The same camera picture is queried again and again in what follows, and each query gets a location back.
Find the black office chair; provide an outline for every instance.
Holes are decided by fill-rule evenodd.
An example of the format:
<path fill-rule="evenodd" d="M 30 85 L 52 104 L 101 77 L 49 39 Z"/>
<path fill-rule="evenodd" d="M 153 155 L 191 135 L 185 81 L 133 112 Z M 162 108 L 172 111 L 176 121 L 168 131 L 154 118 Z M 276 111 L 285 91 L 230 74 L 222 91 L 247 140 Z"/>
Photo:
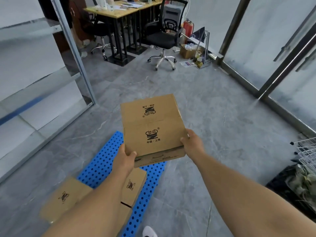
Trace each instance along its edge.
<path fill-rule="evenodd" d="M 177 60 L 173 56 L 166 56 L 166 49 L 169 50 L 179 44 L 181 32 L 183 30 L 181 27 L 181 20 L 187 4 L 188 2 L 185 0 L 162 0 L 159 20 L 145 25 L 147 43 L 163 48 L 162 54 L 153 55 L 147 60 L 148 62 L 151 62 L 152 58 L 160 59 L 156 64 L 156 70 L 158 70 L 158 66 L 163 60 L 166 60 L 171 64 L 172 70 L 176 69 L 174 63 L 176 63 Z M 181 12 L 181 16 L 178 20 L 169 18 L 177 12 Z M 167 33 L 168 30 L 174 31 L 175 34 Z"/>
<path fill-rule="evenodd" d="M 89 14 L 88 12 L 86 12 L 85 10 L 83 10 L 77 3 L 76 0 L 74 0 L 76 7 L 80 13 L 80 17 L 79 17 L 79 21 L 80 21 L 80 26 L 82 28 L 82 30 L 85 33 L 88 33 L 90 35 L 94 35 L 97 37 L 101 37 L 101 44 L 97 44 L 96 47 L 94 47 L 91 50 L 91 54 L 94 54 L 94 50 L 96 49 L 102 49 L 102 56 L 103 59 L 106 61 L 107 60 L 107 56 L 105 55 L 105 48 L 106 47 L 111 47 L 110 44 L 105 44 L 104 42 L 104 37 L 108 36 L 110 38 L 110 35 L 112 34 L 112 27 L 111 25 L 108 23 L 107 19 L 101 19 L 101 17 L 99 15 L 93 15 L 93 14 Z"/>

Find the blue pallet with holes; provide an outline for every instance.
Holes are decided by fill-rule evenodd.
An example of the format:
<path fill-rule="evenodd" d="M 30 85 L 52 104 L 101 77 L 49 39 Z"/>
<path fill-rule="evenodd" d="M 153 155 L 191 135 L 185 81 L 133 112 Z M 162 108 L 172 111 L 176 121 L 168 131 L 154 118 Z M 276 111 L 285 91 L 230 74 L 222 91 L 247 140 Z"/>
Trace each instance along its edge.
<path fill-rule="evenodd" d="M 116 131 L 110 140 L 101 148 L 99 153 L 78 175 L 77 179 L 82 183 L 96 188 L 112 171 L 113 159 L 119 146 L 124 142 L 123 133 Z M 152 164 L 141 169 L 147 172 L 147 180 L 133 207 L 130 219 L 122 231 L 122 237 L 134 237 L 139 224 L 142 221 L 145 210 L 151 196 L 154 193 L 158 180 L 165 169 L 165 162 Z"/>

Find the wooden desk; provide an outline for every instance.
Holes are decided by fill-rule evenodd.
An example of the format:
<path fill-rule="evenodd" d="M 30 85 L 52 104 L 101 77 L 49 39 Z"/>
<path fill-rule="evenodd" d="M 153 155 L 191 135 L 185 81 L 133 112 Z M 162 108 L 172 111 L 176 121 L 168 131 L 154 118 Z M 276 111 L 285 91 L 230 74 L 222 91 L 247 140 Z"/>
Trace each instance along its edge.
<path fill-rule="evenodd" d="M 128 2 L 125 1 L 115 1 L 115 5 L 121 5 L 121 4 L 126 4 Z M 140 8 L 129 8 L 127 10 L 102 10 L 99 7 L 87 7 L 84 10 L 93 14 L 96 14 L 96 16 L 104 16 L 107 17 L 109 20 L 109 23 L 113 23 L 114 26 L 114 39 L 115 39 L 115 44 L 116 44 L 116 53 L 114 53 L 114 45 L 111 36 L 109 36 L 110 40 L 110 45 L 111 45 L 111 51 L 112 51 L 112 56 L 107 58 L 108 62 L 120 65 L 120 66 L 125 66 L 127 63 L 129 63 L 131 60 L 133 60 L 135 57 L 128 55 L 128 52 L 140 55 L 143 53 L 145 50 L 147 50 L 147 47 L 142 46 L 142 21 L 144 23 L 144 20 L 141 18 L 141 10 L 144 9 L 150 9 L 151 7 L 157 8 L 155 6 L 158 6 L 162 3 L 162 0 L 156 0 L 153 1 L 152 3 L 141 3 L 143 6 Z M 139 30 L 139 45 L 137 45 L 137 39 L 136 39 L 136 30 L 137 30 L 137 18 L 136 14 L 138 14 L 138 30 Z M 125 41 L 125 36 L 124 36 L 124 27 L 123 27 L 123 20 L 122 17 L 127 18 L 127 29 L 128 29 L 128 41 L 129 41 L 129 46 L 126 46 L 126 41 Z M 130 30 L 130 23 L 132 23 L 132 29 L 133 29 L 133 42 L 131 43 L 131 30 Z M 124 50 L 124 56 L 122 52 L 122 47 L 121 47 L 121 39 L 123 41 L 123 50 Z"/>
<path fill-rule="evenodd" d="M 115 5 L 119 6 L 121 4 L 126 4 L 129 2 L 125 2 L 125 1 L 121 0 L 121 1 L 115 1 L 114 3 L 115 3 Z M 130 9 L 127 9 L 127 10 L 110 11 L 110 10 L 101 10 L 100 8 L 97 8 L 97 7 L 87 7 L 87 8 L 84 8 L 84 10 L 87 12 L 97 14 L 97 15 L 102 15 L 102 16 L 107 16 L 107 17 L 118 19 L 120 17 L 127 16 L 129 14 L 137 12 L 139 10 L 143 10 L 143 9 L 148 8 L 148 7 L 153 7 L 156 5 L 160 5 L 161 3 L 162 3 L 162 0 L 156 0 L 156 1 L 153 1 L 152 3 L 142 3 L 143 6 L 140 8 L 132 8 L 131 7 Z"/>

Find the shoe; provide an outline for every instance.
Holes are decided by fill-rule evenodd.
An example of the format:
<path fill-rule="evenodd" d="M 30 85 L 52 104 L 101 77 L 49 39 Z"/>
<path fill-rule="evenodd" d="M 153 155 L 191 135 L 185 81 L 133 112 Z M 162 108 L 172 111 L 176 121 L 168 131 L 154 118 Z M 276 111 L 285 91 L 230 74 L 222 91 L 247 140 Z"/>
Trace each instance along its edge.
<path fill-rule="evenodd" d="M 156 232 L 149 226 L 146 226 L 143 230 L 143 237 L 158 237 Z"/>
<path fill-rule="evenodd" d="M 83 47 L 86 47 L 87 45 L 89 45 L 90 44 L 90 40 L 89 39 L 85 39 L 85 40 L 83 40 Z"/>
<path fill-rule="evenodd" d="M 86 51 L 82 51 L 80 54 L 81 59 L 85 58 L 88 55 L 88 53 Z"/>

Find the chair seat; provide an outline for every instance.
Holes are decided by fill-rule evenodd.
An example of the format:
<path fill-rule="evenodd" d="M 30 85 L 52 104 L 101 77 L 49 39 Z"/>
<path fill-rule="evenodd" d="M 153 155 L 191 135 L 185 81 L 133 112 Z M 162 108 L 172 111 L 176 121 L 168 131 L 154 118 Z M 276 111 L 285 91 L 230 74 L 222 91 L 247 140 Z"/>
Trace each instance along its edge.
<path fill-rule="evenodd" d="M 108 35 L 108 29 L 105 23 L 97 23 L 96 25 L 87 26 L 85 27 L 84 32 L 98 37 L 104 37 Z"/>
<path fill-rule="evenodd" d="M 155 45 L 164 49 L 171 49 L 172 47 L 176 45 L 174 41 L 174 36 L 162 31 L 148 35 L 146 37 L 146 40 L 152 45 Z"/>

